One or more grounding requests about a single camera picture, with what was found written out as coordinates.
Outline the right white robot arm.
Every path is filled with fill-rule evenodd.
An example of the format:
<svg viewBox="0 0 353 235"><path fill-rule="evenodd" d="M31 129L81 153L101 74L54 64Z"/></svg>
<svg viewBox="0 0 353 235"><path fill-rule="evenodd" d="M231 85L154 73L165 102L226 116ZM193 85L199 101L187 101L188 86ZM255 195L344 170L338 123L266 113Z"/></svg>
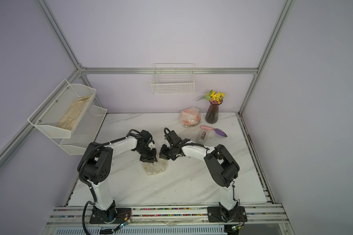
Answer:
<svg viewBox="0 0 353 235"><path fill-rule="evenodd" d="M240 216L240 202L235 199L234 183L240 167L223 145L208 147L182 139L175 131L164 128L167 141L160 150L160 158L176 160L179 157L191 157L205 162L213 181L221 187L219 213L220 221L232 222Z"/></svg>

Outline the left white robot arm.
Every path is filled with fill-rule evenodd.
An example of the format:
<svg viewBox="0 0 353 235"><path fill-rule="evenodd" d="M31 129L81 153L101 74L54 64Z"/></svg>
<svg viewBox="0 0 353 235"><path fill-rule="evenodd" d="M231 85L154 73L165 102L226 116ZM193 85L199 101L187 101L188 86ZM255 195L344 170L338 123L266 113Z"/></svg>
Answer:
<svg viewBox="0 0 353 235"><path fill-rule="evenodd" d="M77 167L78 179L88 186L93 202L91 223L113 223L121 218L110 194L108 176L112 158L127 151L135 151L143 163L154 163L156 148L153 136L146 130L129 130L125 137L103 144L91 142Z"/></svg>

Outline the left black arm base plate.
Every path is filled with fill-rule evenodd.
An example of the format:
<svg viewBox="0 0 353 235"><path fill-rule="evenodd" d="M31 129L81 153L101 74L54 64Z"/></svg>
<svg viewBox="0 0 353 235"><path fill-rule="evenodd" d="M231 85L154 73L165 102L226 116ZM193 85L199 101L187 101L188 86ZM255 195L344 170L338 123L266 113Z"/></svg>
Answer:
<svg viewBox="0 0 353 235"><path fill-rule="evenodd" d="M90 224L122 224L131 215L131 208L114 208L107 211L92 209Z"/></svg>

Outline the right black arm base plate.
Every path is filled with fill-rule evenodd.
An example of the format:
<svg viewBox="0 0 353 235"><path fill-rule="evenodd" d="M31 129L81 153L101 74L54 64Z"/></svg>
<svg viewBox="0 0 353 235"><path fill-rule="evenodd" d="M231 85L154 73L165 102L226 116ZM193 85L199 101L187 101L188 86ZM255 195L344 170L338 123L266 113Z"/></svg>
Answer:
<svg viewBox="0 0 353 235"><path fill-rule="evenodd" d="M247 222L247 213L243 206L236 206L232 210L227 210L224 207L208 207L207 208L209 222Z"/></svg>

